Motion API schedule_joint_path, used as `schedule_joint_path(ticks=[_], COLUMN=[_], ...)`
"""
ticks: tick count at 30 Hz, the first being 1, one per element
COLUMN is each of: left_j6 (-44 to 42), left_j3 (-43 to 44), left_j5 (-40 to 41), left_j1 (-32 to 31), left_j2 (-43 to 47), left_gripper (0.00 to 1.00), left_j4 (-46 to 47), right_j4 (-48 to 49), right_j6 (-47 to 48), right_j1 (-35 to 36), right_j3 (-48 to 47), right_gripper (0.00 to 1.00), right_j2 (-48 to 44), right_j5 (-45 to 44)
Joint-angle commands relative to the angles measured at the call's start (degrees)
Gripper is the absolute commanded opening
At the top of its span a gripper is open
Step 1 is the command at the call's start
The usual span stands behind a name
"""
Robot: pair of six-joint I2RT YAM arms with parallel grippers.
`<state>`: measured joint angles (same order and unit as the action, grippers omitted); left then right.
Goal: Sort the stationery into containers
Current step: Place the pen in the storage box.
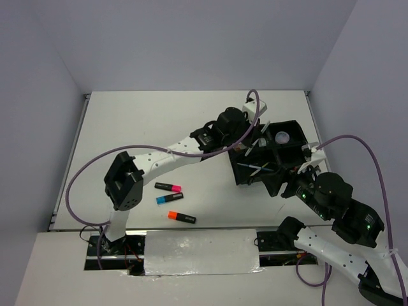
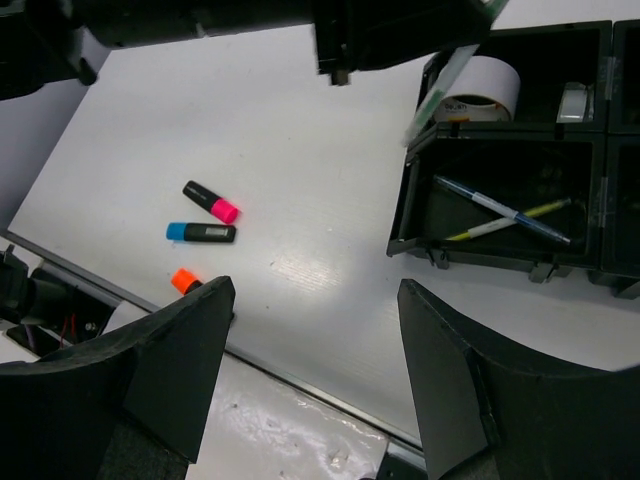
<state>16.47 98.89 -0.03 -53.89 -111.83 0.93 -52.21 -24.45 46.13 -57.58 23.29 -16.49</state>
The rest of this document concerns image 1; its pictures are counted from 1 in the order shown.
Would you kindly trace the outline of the small clear tape roll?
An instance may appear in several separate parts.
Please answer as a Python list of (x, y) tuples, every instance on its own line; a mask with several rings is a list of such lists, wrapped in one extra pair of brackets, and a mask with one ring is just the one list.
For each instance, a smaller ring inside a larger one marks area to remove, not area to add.
[(265, 138), (260, 138), (259, 141), (258, 141), (258, 145), (259, 145), (260, 147), (266, 147), (266, 146), (267, 146), (267, 141), (266, 141), (266, 139), (265, 139)]

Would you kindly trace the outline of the green pen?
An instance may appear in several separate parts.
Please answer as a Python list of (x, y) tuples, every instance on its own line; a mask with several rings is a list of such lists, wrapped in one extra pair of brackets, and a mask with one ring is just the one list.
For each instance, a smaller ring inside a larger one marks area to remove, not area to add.
[(266, 132), (267, 128), (269, 127), (271, 121), (267, 121), (265, 124), (257, 124), (254, 132), (252, 134), (252, 139), (251, 139), (251, 145), (249, 148), (245, 151), (244, 156), (247, 157), (251, 151), (255, 148), (255, 146), (258, 144), (260, 138), (263, 136), (263, 134)]

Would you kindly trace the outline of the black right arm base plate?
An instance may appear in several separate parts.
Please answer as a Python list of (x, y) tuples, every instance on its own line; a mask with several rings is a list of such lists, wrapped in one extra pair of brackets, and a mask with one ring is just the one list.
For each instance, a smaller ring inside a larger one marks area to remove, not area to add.
[(295, 239), (298, 238), (297, 232), (285, 229), (257, 231), (254, 245), (258, 247), (259, 252), (296, 252), (305, 254), (307, 251), (295, 247)]

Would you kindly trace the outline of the pink highlighter marker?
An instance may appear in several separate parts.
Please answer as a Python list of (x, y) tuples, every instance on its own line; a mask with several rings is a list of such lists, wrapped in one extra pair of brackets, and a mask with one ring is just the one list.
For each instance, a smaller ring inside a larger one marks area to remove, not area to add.
[(182, 192), (182, 188), (178, 185), (174, 185), (174, 184), (166, 184), (166, 183), (160, 183), (160, 182), (156, 182), (154, 187), (156, 189), (160, 189), (160, 190), (164, 190), (164, 191), (170, 191), (173, 193), (181, 193)]

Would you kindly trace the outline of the clear paperclip jar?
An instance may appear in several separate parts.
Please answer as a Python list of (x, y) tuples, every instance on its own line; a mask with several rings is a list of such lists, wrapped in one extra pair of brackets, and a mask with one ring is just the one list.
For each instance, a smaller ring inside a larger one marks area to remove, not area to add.
[(277, 144), (283, 145), (286, 144), (290, 141), (290, 135), (284, 131), (279, 131), (276, 135), (275, 135), (275, 142)]

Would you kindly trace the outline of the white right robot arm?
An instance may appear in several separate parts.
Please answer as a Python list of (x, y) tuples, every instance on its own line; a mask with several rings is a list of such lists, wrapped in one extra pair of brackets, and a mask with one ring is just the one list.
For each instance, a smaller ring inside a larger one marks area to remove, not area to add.
[(321, 236), (287, 216), (275, 232), (258, 236), (260, 250), (305, 251), (347, 277), (374, 305), (407, 305), (407, 266), (391, 247), (390, 231), (372, 207), (353, 199), (353, 187), (340, 175), (281, 170), (262, 181), (270, 196), (304, 203), (331, 224), (332, 234)]

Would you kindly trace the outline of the blue pen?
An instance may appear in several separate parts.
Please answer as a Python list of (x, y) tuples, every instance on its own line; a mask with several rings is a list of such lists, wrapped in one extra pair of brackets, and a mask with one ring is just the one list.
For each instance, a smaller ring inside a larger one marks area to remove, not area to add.
[(243, 163), (237, 163), (237, 165), (243, 166), (243, 167), (246, 167), (246, 168), (255, 169), (256, 171), (273, 172), (273, 170), (271, 170), (269, 168), (266, 168), (264, 166), (256, 166), (256, 165), (252, 165), (252, 164), (243, 164)]

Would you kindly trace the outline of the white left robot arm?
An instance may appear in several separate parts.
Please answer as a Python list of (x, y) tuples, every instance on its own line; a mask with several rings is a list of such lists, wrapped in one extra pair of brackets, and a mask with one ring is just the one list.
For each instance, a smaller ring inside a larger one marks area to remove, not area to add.
[(113, 203), (113, 210), (102, 247), (110, 254), (123, 250), (129, 211), (141, 202), (145, 185), (165, 173), (199, 163), (236, 146), (247, 137), (258, 117), (259, 110), (255, 108), (229, 107), (217, 120), (206, 123), (167, 148), (137, 156), (130, 156), (126, 151), (117, 154), (104, 177), (105, 193)]

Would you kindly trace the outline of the yellow pen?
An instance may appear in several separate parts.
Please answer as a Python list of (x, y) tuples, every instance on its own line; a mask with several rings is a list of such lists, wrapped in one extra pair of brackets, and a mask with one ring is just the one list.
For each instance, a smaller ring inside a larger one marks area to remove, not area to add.
[(266, 170), (268, 170), (267, 166), (268, 166), (268, 163), (265, 163), (265, 164), (262, 165), (262, 166), (254, 166), (254, 165), (251, 165), (251, 168), (253, 168), (254, 171), (250, 174), (250, 176), (253, 177), (253, 176), (255, 176), (256, 174), (258, 174), (259, 172), (261, 172), (261, 171), (266, 171)]

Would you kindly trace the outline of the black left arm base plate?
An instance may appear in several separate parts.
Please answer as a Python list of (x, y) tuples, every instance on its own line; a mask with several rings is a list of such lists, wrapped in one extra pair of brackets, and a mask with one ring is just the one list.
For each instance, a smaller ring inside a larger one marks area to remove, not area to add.
[[(98, 235), (91, 236), (87, 248), (88, 256), (97, 255)], [(100, 255), (101, 256), (116, 256), (125, 254), (144, 255), (145, 235), (126, 235), (114, 242), (108, 242), (107, 239), (102, 239)]]

